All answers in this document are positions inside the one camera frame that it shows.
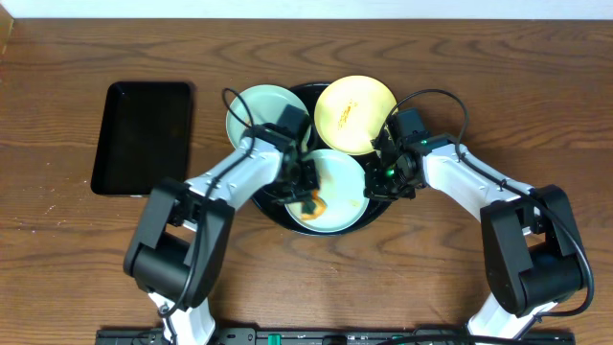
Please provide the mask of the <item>orange green scrubbing sponge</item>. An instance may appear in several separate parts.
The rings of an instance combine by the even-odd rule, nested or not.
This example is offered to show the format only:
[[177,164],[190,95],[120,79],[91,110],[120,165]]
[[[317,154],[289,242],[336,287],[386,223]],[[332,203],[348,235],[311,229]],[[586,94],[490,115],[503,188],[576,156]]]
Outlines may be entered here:
[[301,202],[301,220],[317,219],[325,213],[327,207],[327,203],[319,196],[319,190],[314,190],[310,198]]

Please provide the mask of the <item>mint plate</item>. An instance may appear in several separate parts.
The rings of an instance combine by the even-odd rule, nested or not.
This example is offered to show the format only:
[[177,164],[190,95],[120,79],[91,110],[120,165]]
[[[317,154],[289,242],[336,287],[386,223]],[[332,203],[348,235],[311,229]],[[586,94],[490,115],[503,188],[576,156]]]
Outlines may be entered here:
[[[290,90],[272,84],[252,86],[239,94],[248,105],[256,125],[276,124],[288,105],[299,109],[299,115],[306,115],[307,107]],[[245,126],[230,111],[226,114],[226,131],[232,146],[239,145]]]
[[286,211],[299,225],[318,234],[336,233],[357,223],[369,204],[364,196],[364,169],[353,157],[334,149],[318,149],[307,158],[314,161],[319,179],[315,211],[306,213],[305,202],[286,204]]

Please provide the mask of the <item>yellow plate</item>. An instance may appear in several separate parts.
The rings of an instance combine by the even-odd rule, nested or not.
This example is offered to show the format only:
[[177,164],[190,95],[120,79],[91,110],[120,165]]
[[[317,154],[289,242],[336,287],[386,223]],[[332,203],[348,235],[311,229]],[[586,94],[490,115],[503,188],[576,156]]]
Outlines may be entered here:
[[373,152],[378,136],[397,100],[381,81],[348,76],[331,83],[319,96],[314,121],[320,138],[349,155]]

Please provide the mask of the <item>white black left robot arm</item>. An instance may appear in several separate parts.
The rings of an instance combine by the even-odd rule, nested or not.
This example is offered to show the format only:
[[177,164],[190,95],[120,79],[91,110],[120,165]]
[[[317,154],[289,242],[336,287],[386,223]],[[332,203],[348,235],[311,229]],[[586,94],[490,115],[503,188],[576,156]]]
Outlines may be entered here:
[[312,118],[287,106],[273,123],[245,123],[236,150],[185,182],[166,178],[149,194],[124,271],[154,301],[169,344],[206,344],[216,327],[207,297],[221,270],[236,211],[258,191],[275,204],[314,208],[320,186],[303,148]]

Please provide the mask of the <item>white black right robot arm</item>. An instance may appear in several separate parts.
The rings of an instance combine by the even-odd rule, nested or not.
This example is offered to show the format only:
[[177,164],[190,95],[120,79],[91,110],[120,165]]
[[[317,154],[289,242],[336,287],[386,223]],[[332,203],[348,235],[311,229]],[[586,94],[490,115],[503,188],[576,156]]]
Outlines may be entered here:
[[490,295],[467,323],[473,335],[519,340],[559,303],[593,286],[567,195],[534,188],[472,156],[449,135],[433,136],[416,109],[385,121],[371,144],[365,195],[394,201],[430,187],[481,224]]

